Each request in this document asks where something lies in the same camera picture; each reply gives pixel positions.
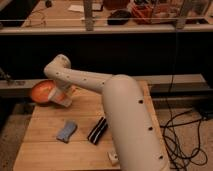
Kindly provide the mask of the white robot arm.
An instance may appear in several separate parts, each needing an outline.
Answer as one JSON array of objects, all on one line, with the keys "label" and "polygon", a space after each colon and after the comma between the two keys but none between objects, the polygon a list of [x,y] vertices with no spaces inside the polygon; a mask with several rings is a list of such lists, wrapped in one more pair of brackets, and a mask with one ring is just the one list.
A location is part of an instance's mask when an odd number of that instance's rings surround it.
[{"label": "white robot arm", "polygon": [[170,171],[165,147],[154,126],[138,82],[128,75],[71,69],[70,60],[57,55],[44,68],[59,90],[67,85],[100,93],[108,127],[122,171]]}]

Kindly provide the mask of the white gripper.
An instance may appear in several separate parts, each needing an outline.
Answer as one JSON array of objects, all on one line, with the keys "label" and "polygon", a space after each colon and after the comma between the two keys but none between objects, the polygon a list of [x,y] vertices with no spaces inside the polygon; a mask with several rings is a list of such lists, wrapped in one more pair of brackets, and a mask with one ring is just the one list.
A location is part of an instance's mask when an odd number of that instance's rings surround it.
[{"label": "white gripper", "polygon": [[72,104],[72,99],[58,87],[54,87],[50,91],[48,100],[63,107],[69,107]]}]

